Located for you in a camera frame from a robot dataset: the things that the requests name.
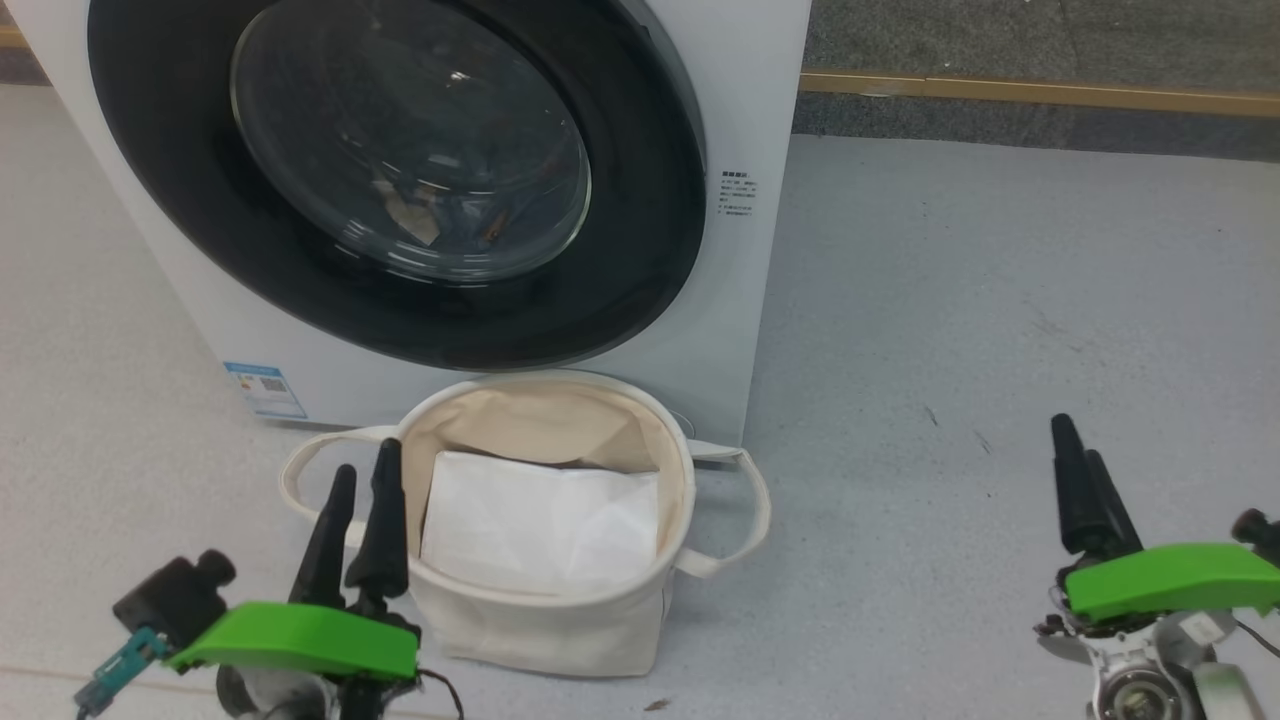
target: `washing machine door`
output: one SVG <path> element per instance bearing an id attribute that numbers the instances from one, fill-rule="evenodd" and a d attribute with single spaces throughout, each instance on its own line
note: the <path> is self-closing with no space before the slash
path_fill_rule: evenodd
<path id="1" fill-rule="evenodd" d="M 108 124 L 280 309 L 387 355 L 543 366 L 632 337 L 703 234 L 691 109 L 617 0 L 92 0 Z"/>

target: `black cable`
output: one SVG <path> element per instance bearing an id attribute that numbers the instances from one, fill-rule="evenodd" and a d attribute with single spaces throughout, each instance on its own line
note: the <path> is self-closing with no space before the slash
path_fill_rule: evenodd
<path id="1" fill-rule="evenodd" d="M 419 667 L 417 674 L 419 676 L 425 675 L 428 678 L 431 678 L 433 680 L 439 680 L 444 683 L 444 687 L 449 688 L 449 696 L 453 697 L 453 707 L 458 710 L 458 720 L 466 720 L 466 715 L 462 712 L 462 698 L 458 697 L 458 691 L 453 689 L 453 683 L 451 683 L 448 678 L 440 675 L 439 673 L 433 673 L 426 667 Z"/>
<path id="2" fill-rule="evenodd" d="M 1276 647 L 1276 646 L 1271 644 L 1270 642 L 1267 642 L 1267 639 L 1263 638 L 1261 634 L 1258 634 L 1257 630 L 1254 630 L 1253 628 L 1245 625 L 1244 623 L 1240 623 L 1239 620 L 1236 620 L 1235 624 L 1239 625 L 1240 629 L 1244 630 L 1245 633 L 1249 633 L 1249 637 L 1252 637 L 1253 639 L 1258 641 L 1258 644 L 1262 646 L 1262 650 L 1270 652 L 1271 655 L 1274 655 L 1276 657 L 1280 657 L 1280 647 Z"/>

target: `basket handle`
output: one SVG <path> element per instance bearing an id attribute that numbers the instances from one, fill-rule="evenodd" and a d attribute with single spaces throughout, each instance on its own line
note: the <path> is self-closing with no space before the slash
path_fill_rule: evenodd
<path id="1" fill-rule="evenodd" d="M 676 553 L 676 568 L 695 578 L 710 578 L 760 547 L 765 536 L 769 534 L 773 502 L 769 500 L 769 488 L 764 484 L 764 475 L 751 460 L 751 455 L 741 447 L 724 447 L 691 439 L 689 441 L 689 454 L 694 456 L 694 460 L 737 462 L 742 473 L 751 480 L 751 488 L 755 491 L 755 521 L 751 524 L 751 533 L 746 537 L 741 550 L 723 559 L 709 557 L 687 547 L 680 548 L 680 552 Z"/>
<path id="2" fill-rule="evenodd" d="M 306 503 L 302 502 L 301 491 L 298 491 L 298 477 L 302 474 L 302 469 L 307 466 L 307 462 L 316 456 L 316 452 L 320 452 L 321 447 L 342 439 L 358 439 L 378 445 L 389 437 L 396 437 L 396 425 L 374 425 L 371 428 L 357 428 L 355 430 L 342 430 L 339 433 L 325 433 L 308 439 L 293 451 L 293 455 L 291 455 L 289 460 L 284 464 L 284 469 L 280 470 L 280 497 L 284 498 L 284 503 L 288 505 L 294 512 L 315 524 L 315 521 L 320 518 L 320 511 L 307 507 Z M 347 537 L 344 543 L 347 547 L 360 547 L 360 543 L 364 542 L 364 539 L 365 521 L 352 520 L 351 524 L 347 525 Z"/>

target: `wooden baseboard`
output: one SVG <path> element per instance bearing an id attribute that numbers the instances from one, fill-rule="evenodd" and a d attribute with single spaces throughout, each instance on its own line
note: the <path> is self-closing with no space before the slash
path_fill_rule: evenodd
<path id="1" fill-rule="evenodd" d="M 1212 90 L 900 76 L 819 68 L 806 68 L 800 73 L 800 90 L 1280 118 L 1280 95 Z"/>
<path id="2" fill-rule="evenodd" d="M 14 26 L 0 26 L 0 47 L 27 47 L 27 38 Z"/>

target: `beige fabric lining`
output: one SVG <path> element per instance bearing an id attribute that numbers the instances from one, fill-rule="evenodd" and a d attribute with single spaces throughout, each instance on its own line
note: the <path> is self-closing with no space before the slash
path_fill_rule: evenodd
<path id="1" fill-rule="evenodd" d="M 431 407 L 401 438 L 408 552 L 417 557 L 435 456 L 480 452 L 558 466 L 658 471 L 658 555 L 675 539 L 685 501 L 680 446 L 662 419 L 611 389 L 531 380 L 477 388 Z"/>

